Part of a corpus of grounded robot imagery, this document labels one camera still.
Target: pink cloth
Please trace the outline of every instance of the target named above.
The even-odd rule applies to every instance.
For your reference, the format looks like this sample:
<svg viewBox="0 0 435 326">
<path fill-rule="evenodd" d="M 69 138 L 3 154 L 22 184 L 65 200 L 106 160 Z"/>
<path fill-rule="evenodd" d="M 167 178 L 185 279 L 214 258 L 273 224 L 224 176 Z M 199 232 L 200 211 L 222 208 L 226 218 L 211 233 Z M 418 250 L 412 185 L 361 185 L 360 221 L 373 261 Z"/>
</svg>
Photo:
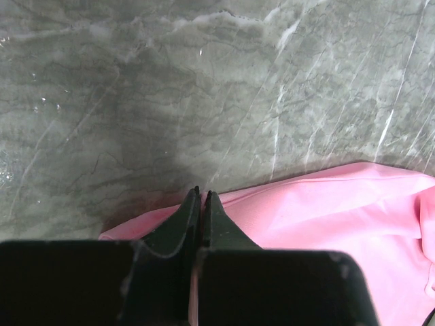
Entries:
<svg viewBox="0 0 435 326">
<path fill-rule="evenodd" d="M 356 163 L 220 196 L 258 245 L 344 251 L 361 266 L 384 326 L 422 325 L 435 308 L 435 178 Z M 177 206 L 100 239 L 141 238 Z"/>
</svg>

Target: marble countertop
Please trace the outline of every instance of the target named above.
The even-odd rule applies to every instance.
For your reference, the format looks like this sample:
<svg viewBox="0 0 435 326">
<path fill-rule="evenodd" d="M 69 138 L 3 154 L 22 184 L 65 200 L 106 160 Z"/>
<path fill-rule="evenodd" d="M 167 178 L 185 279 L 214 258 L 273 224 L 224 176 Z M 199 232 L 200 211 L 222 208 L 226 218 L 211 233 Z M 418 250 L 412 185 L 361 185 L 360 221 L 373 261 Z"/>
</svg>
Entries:
<svg viewBox="0 0 435 326">
<path fill-rule="evenodd" d="M 0 239 L 368 160 L 435 175 L 435 1 L 0 1 Z"/>
</svg>

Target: pink towel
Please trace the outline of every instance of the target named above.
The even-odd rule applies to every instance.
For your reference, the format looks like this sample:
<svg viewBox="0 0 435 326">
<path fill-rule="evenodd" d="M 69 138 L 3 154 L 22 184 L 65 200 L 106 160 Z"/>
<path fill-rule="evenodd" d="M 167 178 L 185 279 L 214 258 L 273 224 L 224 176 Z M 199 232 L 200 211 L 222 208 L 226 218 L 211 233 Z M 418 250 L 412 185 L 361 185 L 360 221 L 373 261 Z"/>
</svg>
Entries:
<svg viewBox="0 0 435 326">
<path fill-rule="evenodd" d="M 344 251 L 361 266 L 380 323 L 422 325 L 435 308 L 435 178 L 356 163 L 220 196 L 228 216 L 268 249 Z M 177 206 L 100 235 L 137 239 Z"/>
</svg>

